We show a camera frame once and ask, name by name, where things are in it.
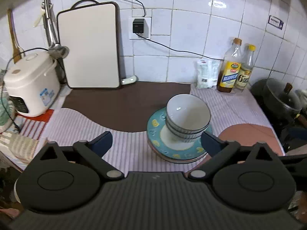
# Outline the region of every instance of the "wooden spatula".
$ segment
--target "wooden spatula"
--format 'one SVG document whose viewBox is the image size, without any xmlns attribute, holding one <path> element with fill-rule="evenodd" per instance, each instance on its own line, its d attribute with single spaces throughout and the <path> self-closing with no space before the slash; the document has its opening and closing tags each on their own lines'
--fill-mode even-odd
<svg viewBox="0 0 307 230">
<path fill-rule="evenodd" d="M 14 57 L 13 61 L 14 63 L 16 63 L 18 60 L 21 59 L 21 54 L 20 54 L 20 47 L 18 45 L 16 35 L 15 35 L 13 12 L 10 8 L 7 10 L 7 17 L 9 21 L 10 34 L 11 34 L 12 45 L 13 45 L 13 57 Z"/>
</svg>

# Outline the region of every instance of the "rice cooker lid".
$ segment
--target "rice cooker lid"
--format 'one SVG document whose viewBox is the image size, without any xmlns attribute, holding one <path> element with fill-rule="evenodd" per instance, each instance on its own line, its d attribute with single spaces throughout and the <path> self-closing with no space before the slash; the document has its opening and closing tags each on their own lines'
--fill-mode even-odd
<svg viewBox="0 0 307 230">
<path fill-rule="evenodd" d="M 14 66 L 4 76 L 7 88 L 17 88 L 33 81 L 38 75 L 46 71 L 53 63 L 52 58 L 46 52 L 31 53 Z"/>
</svg>

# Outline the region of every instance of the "bottle label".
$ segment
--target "bottle label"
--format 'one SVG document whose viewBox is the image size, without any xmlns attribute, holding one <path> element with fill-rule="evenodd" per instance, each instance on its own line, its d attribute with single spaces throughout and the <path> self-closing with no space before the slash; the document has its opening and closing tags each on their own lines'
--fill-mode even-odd
<svg viewBox="0 0 307 230">
<path fill-rule="evenodd" d="M 223 76 L 220 82 L 221 87 L 233 88 L 237 79 L 241 64 L 237 62 L 227 61 Z"/>
<path fill-rule="evenodd" d="M 238 73 L 238 79 L 236 80 L 235 85 L 238 88 L 244 89 L 246 85 L 248 84 L 250 75 L 251 75 L 251 71 L 247 71 L 241 68 Z"/>
</svg>

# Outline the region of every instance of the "wok handle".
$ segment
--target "wok handle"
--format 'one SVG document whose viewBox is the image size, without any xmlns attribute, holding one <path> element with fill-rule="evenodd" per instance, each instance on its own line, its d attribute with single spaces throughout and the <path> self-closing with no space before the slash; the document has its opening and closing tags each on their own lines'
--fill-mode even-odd
<svg viewBox="0 0 307 230">
<path fill-rule="evenodd" d="M 304 126 L 304 128 L 307 128 L 307 119 L 303 115 L 298 113 L 295 118 Z"/>
<path fill-rule="evenodd" d="M 284 89 L 285 94 L 289 94 L 291 89 L 292 89 L 292 85 L 290 83 L 287 83 Z"/>
</svg>

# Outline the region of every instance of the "cutting board frame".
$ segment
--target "cutting board frame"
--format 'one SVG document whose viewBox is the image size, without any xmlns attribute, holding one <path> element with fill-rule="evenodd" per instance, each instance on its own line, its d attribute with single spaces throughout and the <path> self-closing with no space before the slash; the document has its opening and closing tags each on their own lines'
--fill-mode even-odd
<svg viewBox="0 0 307 230">
<path fill-rule="evenodd" d="M 81 4 L 82 2 L 93 2 L 94 4 L 87 4 L 87 5 L 84 5 L 84 6 L 76 7 L 77 5 Z M 77 1 L 75 4 L 73 4 L 70 9 L 60 11 L 56 16 L 56 22 L 57 22 L 56 27 L 57 27 L 58 39 L 59 39 L 59 43 L 61 44 L 60 29 L 59 29 L 59 23 L 58 23 L 59 22 L 59 15 L 65 13 L 65 12 L 72 11 L 72 10 L 78 10 L 78 9 L 83 9 L 83 8 L 86 8 L 86 7 L 99 6 L 99 5 L 105 5 L 105 4 L 112 4 L 115 7 L 117 68 L 118 68 L 119 85 L 117 87 L 73 87 L 73 86 L 69 85 L 68 79 L 67 79 L 67 85 L 71 89 L 93 89 L 93 88 L 95 88 L 95 89 L 118 89 L 121 86 L 120 66 L 119 66 L 119 34 L 120 34 L 120 32 L 119 32 L 119 28 L 120 28 L 120 25 L 119 25 L 119 6 L 116 2 L 110 1 L 110 2 L 99 3 L 96 0 L 80 0 L 80 1 Z M 64 71 L 65 71 L 65 74 L 66 74 L 65 59 L 63 59 L 63 66 L 64 66 Z"/>
</svg>

